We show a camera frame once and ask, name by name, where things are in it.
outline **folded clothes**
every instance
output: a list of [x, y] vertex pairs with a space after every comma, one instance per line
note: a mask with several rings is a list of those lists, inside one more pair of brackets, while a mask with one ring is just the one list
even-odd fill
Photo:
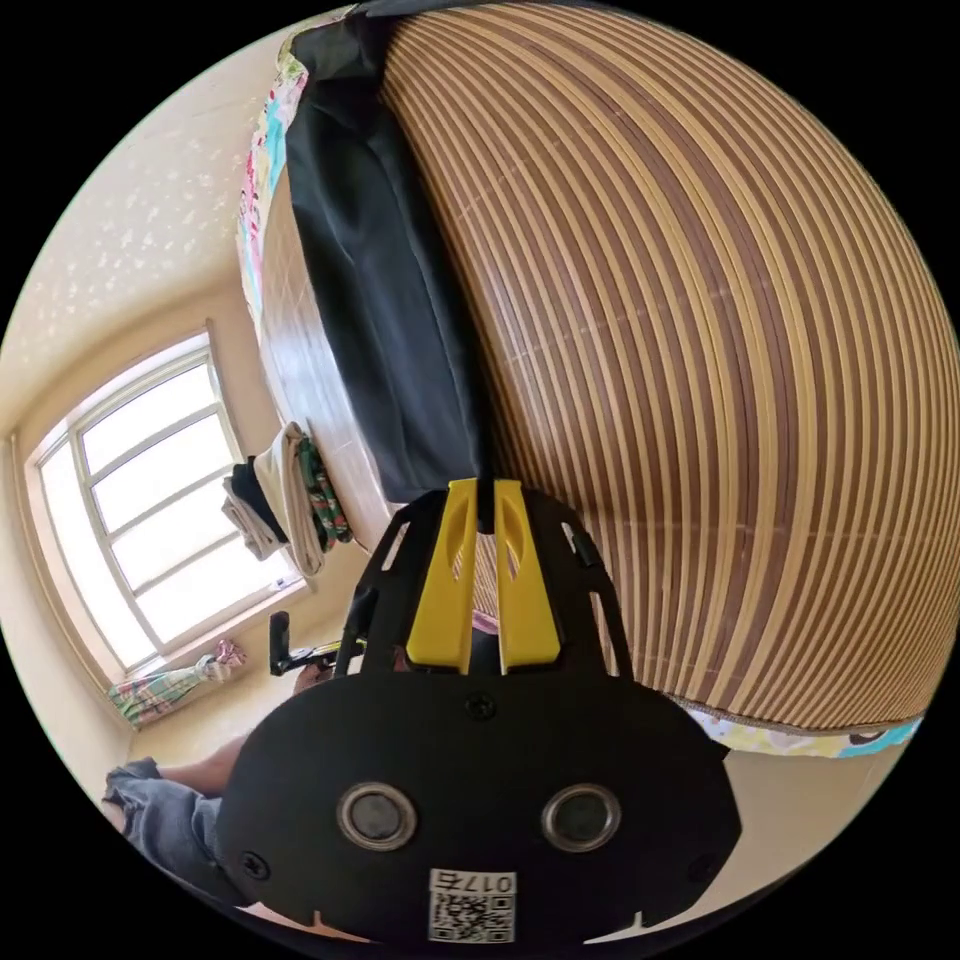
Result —
[[347, 523], [340, 501], [327, 476], [320, 451], [309, 437], [304, 437], [297, 447], [297, 459], [303, 482], [313, 507], [313, 522], [324, 553], [329, 553], [335, 543], [350, 543], [353, 531]]
[[221, 510], [242, 534], [244, 546], [261, 561], [276, 553], [283, 544], [274, 536], [263, 518], [236, 495], [230, 477], [223, 478], [223, 490], [227, 497]]
[[297, 569], [303, 576], [313, 577], [323, 566], [324, 551], [297, 455], [303, 439], [300, 427], [288, 423], [270, 449], [253, 458], [253, 472], [267, 506], [286, 534]]
[[233, 493], [260, 517], [281, 543], [287, 543], [287, 533], [263, 495], [260, 480], [253, 466], [255, 459], [256, 457], [247, 457], [246, 463], [238, 463], [234, 466], [233, 475], [230, 478]]

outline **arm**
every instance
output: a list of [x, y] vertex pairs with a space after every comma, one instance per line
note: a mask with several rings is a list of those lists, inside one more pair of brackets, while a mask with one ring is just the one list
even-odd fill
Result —
[[214, 750], [210, 756], [195, 763], [185, 763], [175, 767], [157, 767], [164, 780], [182, 783], [205, 797], [219, 797], [227, 789], [227, 781], [233, 772], [234, 764], [249, 734], [228, 740], [222, 747]]
[[[297, 677], [293, 695], [296, 696], [318, 683], [324, 683], [331, 676], [333, 676], [332, 670], [321, 670], [315, 664], [304, 667]], [[190, 787], [191, 790], [196, 790], [197, 793], [202, 793], [205, 797], [223, 796], [227, 789], [227, 781], [233, 772], [234, 764], [237, 762], [237, 757], [248, 736], [249, 733], [244, 733], [239, 737], [234, 737], [233, 740], [228, 741], [219, 750], [215, 750], [203, 760], [180, 766], [158, 767], [157, 772], [164, 780], [182, 783], [185, 787]]]

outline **label sticker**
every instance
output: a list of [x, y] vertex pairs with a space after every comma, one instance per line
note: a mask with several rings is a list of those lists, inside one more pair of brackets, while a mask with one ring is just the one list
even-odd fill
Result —
[[430, 871], [429, 939], [442, 943], [513, 943], [515, 873]]

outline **plaid curtain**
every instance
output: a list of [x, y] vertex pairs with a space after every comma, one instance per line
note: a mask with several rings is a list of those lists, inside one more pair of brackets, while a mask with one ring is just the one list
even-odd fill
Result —
[[111, 687], [108, 696], [124, 719], [139, 729], [170, 713], [179, 700], [201, 683], [226, 682], [246, 659], [241, 647], [221, 640], [216, 653], [201, 657], [192, 667], [126, 680]]

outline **ceiling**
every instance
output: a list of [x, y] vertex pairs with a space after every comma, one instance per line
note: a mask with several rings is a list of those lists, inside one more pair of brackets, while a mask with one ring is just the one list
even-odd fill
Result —
[[291, 29], [192, 80], [84, 184], [10, 319], [0, 349], [0, 424], [15, 422], [94, 344], [234, 269], [243, 167]]

